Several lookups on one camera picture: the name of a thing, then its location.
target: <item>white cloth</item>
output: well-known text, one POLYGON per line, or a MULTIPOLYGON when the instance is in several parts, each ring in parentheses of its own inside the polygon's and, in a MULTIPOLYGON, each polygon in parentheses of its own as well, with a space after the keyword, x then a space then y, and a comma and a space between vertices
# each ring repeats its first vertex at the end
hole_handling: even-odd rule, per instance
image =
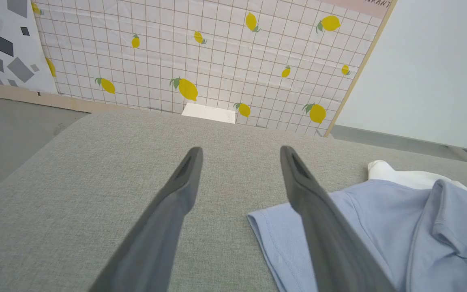
POLYGON ((420 172, 417 170, 409 172, 399 172, 394 170, 387 162, 383 160, 372 161, 368 164, 368 179, 380 179, 392 181, 399 185, 411 187, 412 189, 426 190, 431 189, 436 180, 442 179, 453 185, 467 190, 467 187, 456 180, 451 180, 439 174, 431 172, 420 172))

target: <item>folded blue garment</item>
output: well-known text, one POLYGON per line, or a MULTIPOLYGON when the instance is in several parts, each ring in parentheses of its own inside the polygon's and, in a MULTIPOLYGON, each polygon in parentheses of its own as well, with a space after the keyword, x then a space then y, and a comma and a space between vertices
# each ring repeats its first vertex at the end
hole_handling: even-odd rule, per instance
MULTIPOLYGON (((384 273, 402 292, 467 291, 467 191, 369 180, 331 194, 384 273)), ((317 291, 300 216, 287 204, 248 221, 281 292, 317 291)))

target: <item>pink banner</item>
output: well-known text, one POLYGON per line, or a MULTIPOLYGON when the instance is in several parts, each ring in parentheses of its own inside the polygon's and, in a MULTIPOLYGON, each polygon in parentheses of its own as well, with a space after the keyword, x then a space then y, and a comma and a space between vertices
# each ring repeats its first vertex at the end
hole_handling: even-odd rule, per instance
POLYGON ((383 19, 391 0, 323 0, 323 2, 383 19))

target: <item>yellow lemon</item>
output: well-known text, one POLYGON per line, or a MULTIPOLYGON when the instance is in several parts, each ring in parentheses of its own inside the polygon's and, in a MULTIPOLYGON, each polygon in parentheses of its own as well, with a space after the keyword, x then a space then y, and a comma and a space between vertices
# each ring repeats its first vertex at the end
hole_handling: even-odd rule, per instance
POLYGON ((35 14, 43 15, 44 12, 37 7, 37 4, 32 2, 32 11, 34 11, 35 14))
POLYGON ((250 107, 248 107, 244 103, 238 102, 238 103, 234 104, 234 107, 236 109, 238 109, 239 113, 241 115, 245 116, 246 118, 248 118, 250 116, 250 107))
POLYGON ((203 39, 203 36, 198 31, 194 33, 194 39, 202 45, 206 44, 206 39, 203 39))
POLYGON ((46 63, 48 63, 48 67, 50 67, 50 71, 51 71, 51 75, 53 77, 57 77, 57 74, 55 73, 55 65, 54 63, 48 59, 48 58, 45 58, 46 59, 46 63))
POLYGON ((282 77, 286 78, 289 76, 290 73, 291 73, 291 67, 289 65, 286 65, 286 69, 282 71, 282 77))
POLYGON ((261 30, 257 25, 257 19, 255 18, 255 15, 252 13, 248 13, 248 16, 246 16, 246 26, 253 32, 259 32, 261 30))
POLYGON ((322 19, 317 24, 317 33, 318 31, 323 31, 324 28, 326 31, 334 31, 336 28, 340 27, 340 20, 334 15, 329 15, 328 17, 322 19))
POLYGON ((348 65, 343 65, 343 67, 341 68, 341 74, 344 74, 344 75, 350 75, 351 74, 351 71, 349 70, 348 65))
POLYGON ((131 41, 131 45, 133 46, 133 48, 139 47, 139 37, 136 33, 133 33, 133 40, 131 41))
POLYGON ((315 103, 312 103, 310 105, 304 105, 302 111, 304 109, 306 110, 306 113, 309 112, 309 118, 311 118, 313 122, 322 124, 322 121, 326 118, 326 109, 323 108, 321 105, 316 105, 315 103))
POLYGON ((100 78, 95 78, 95 82, 98 83, 99 85, 102 85, 102 88, 109 92, 110 94, 115 94, 115 86, 111 81, 104 79, 102 77, 100 78))
POLYGON ((187 79, 172 78, 170 79, 169 86, 174 86, 174 89, 180 87, 180 93, 184 98, 196 101, 198 98, 198 89, 196 85, 187 79))

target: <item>gray sofa cushion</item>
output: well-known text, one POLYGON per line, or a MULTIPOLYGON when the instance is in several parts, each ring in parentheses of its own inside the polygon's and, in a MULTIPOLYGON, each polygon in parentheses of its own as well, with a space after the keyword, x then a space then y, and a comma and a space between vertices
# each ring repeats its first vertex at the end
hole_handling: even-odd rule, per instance
POLYGON ((0 291, 81 291, 192 146, 204 150, 170 291, 276 290, 246 215, 287 201, 278 150, 291 145, 335 191, 370 161, 467 186, 467 163, 175 114, 91 114, 0 184, 0 291))

